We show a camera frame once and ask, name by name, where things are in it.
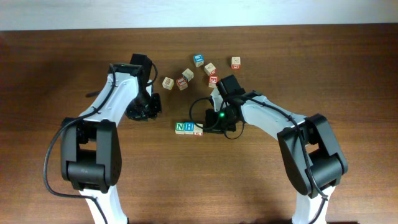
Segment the number 2 wooden block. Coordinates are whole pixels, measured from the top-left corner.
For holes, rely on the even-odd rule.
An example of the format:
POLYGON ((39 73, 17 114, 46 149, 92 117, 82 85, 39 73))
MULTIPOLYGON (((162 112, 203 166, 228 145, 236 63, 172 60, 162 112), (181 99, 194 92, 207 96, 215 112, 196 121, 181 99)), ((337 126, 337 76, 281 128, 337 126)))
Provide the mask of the number 2 wooden block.
POLYGON ((195 124, 194 129, 193 129, 193 134, 196 136, 202 136, 203 135, 203 124, 195 124))

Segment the blue H wooden block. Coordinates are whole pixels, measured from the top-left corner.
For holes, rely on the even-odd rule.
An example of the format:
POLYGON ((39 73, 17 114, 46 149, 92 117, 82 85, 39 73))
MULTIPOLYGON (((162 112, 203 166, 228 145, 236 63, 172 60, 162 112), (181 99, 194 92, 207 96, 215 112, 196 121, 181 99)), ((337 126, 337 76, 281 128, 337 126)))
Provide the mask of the blue H wooden block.
POLYGON ((194 123, 185 122, 185 124, 184 124, 184 134, 193 134, 194 127, 195 127, 194 123))

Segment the green N wooden block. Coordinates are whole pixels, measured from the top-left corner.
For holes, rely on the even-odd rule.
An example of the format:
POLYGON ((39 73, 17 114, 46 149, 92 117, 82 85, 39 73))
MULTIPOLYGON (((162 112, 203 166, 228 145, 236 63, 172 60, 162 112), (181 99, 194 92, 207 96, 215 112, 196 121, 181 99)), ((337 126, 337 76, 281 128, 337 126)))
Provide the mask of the green N wooden block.
POLYGON ((185 123, 184 122, 176 122, 175 123, 175 133, 176 134, 185 134, 185 123))

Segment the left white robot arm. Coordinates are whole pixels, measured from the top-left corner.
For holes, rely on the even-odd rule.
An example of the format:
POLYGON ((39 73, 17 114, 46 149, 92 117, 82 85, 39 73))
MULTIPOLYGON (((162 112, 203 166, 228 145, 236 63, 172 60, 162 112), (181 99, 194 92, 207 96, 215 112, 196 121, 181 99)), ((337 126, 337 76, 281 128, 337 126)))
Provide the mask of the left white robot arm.
POLYGON ((122 157, 118 124, 155 119, 162 111, 150 73, 157 69, 143 54, 110 66, 107 82, 77 118, 65 118, 61 132, 61 173, 85 198, 95 223, 128 223, 117 191, 122 157))

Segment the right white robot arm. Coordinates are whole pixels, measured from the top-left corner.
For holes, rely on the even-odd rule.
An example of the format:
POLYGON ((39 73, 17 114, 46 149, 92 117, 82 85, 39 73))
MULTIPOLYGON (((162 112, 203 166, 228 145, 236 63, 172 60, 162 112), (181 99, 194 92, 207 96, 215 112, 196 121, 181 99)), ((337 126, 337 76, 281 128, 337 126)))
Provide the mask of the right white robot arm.
POLYGON ((292 223, 325 223, 331 194, 348 163, 328 120, 304 116, 273 104, 258 91, 246 92, 236 77, 217 82, 207 98, 205 131, 226 134, 236 123, 255 126, 279 143, 287 177, 297 192, 292 223))

